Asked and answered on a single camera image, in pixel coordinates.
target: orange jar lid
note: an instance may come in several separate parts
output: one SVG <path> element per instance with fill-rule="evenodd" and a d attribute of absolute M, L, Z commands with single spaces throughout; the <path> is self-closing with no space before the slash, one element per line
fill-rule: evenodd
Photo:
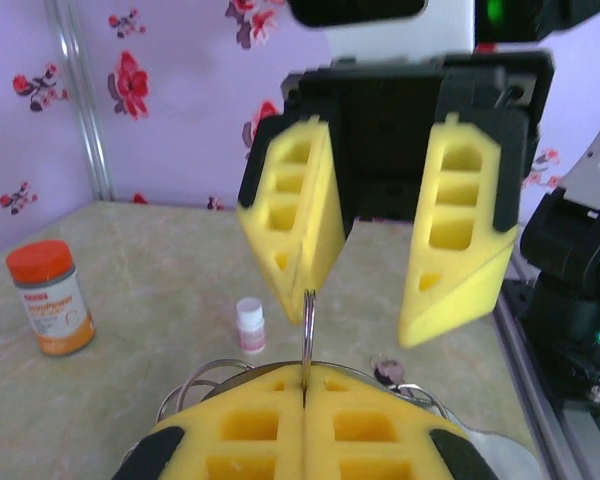
<path fill-rule="evenodd" d="M 73 257 L 62 240 L 43 240 L 20 247 L 6 259 L 11 276 L 18 283 L 43 283 L 69 271 Z"/>

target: green led light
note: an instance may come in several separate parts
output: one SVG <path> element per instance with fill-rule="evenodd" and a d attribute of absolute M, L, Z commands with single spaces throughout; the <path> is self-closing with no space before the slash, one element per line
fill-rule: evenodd
<path fill-rule="evenodd" d="M 488 0 L 487 15 L 493 25 L 504 23 L 504 0 Z"/>

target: pink label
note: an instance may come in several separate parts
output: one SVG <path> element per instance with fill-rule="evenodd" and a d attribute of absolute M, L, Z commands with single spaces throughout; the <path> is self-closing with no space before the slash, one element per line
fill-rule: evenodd
<path fill-rule="evenodd" d="M 240 332 L 240 348 L 246 352 L 260 350 L 265 346 L 266 339 L 264 330 L 256 330 L 255 332 Z"/>

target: supplement jar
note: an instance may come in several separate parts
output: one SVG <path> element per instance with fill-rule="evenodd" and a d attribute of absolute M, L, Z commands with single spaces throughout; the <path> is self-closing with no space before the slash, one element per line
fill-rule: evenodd
<path fill-rule="evenodd" d="M 236 304 L 236 323 L 240 348 L 245 353 L 260 353 L 266 346 L 262 302 L 257 298 L 243 298 Z"/>
<path fill-rule="evenodd" d="M 43 353 L 66 355 L 91 341 L 93 321 L 65 242 L 25 245 L 6 264 Z"/>

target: countertop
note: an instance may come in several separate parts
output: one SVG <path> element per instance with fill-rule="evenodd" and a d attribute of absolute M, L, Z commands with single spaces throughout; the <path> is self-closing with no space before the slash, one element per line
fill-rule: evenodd
<path fill-rule="evenodd" d="M 398 346 L 409 235 L 404 225 L 356 224 L 318 294 L 313 358 L 367 373 L 379 355 L 399 360 L 407 382 L 465 424 L 535 452 L 490 317 Z M 0 479 L 111 478 L 193 370 L 219 358 L 300 359 L 301 329 L 264 285 L 232 212 L 95 203 L 27 241 L 40 238 L 69 243 L 97 333 L 74 355 L 42 355 L 4 266 L 8 251 L 0 254 Z M 263 300 L 268 336 L 250 357 L 234 320 L 245 296 Z M 191 401 L 208 391 L 199 390 Z"/>

